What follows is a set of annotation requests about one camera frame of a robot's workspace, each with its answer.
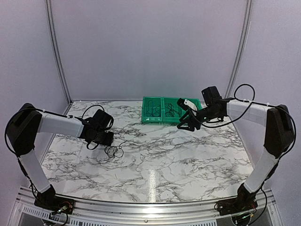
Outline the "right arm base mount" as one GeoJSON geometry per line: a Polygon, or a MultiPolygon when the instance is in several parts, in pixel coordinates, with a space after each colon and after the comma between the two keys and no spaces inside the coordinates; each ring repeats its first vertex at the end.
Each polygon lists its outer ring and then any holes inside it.
{"type": "Polygon", "coordinates": [[[246,201],[239,200],[238,198],[219,200],[214,205],[214,209],[219,212],[220,216],[236,214],[247,210],[254,210],[257,207],[258,203],[255,199],[246,201]]]}

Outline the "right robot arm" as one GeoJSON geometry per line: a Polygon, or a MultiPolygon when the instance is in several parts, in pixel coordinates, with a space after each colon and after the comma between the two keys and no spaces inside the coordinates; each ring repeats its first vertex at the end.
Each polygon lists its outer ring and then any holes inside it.
{"type": "Polygon", "coordinates": [[[245,211],[256,206],[255,197],[265,182],[273,175],[280,160],[291,151],[296,141],[296,125],[286,105],[259,103],[255,98],[239,99],[236,96],[223,98],[217,87],[202,90],[205,107],[200,109],[188,99],[180,98],[177,105],[185,113],[179,119],[178,129],[195,131],[205,127],[217,129],[227,126],[222,123],[229,118],[229,124],[245,121],[254,123],[261,138],[251,134],[252,141],[262,141],[262,151],[253,171],[239,186],[237,196],[218,201],[217,210],[221,214],[245,211]]]}

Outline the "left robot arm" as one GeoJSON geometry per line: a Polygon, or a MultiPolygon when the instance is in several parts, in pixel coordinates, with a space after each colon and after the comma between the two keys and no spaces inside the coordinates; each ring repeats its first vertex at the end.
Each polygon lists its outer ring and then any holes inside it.
{"type": "Polygon", "coordinates": [[[25,103],[7,122],[4,140],[8,150],[18,161],[21,171],[30,181],[35,205],[54,210],[62,205],[72,205],[73,200],[56,195],[47,179],[41,162],[45,159],[56,135],[82,139],[87,145],[110,146],[113,142],[111,128],[114,118],[100,107],[92,117],[83,118],[61,115],[38,109],[25,103]],[[40,159],[35,153],[35,140],[39,133],[51,134],[48,145],[40,159]]]}

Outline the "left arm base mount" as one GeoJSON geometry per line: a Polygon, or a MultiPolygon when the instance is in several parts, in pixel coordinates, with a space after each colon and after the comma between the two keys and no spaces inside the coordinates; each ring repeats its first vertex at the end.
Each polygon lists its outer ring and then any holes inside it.
{"type": "Polygon", "coordinates": [[[38,199],[35,199],[34,202],[34,205],[37,207],[50,210],[57,214],[63,212],[63,213],[67,213],[68,215],[72,214],[74,209],[74,204],[75,204],[74,199],[58,197],[58,196],[55,196],[54,201],[47,205],[45,201],[40,201],[38,199]]]}

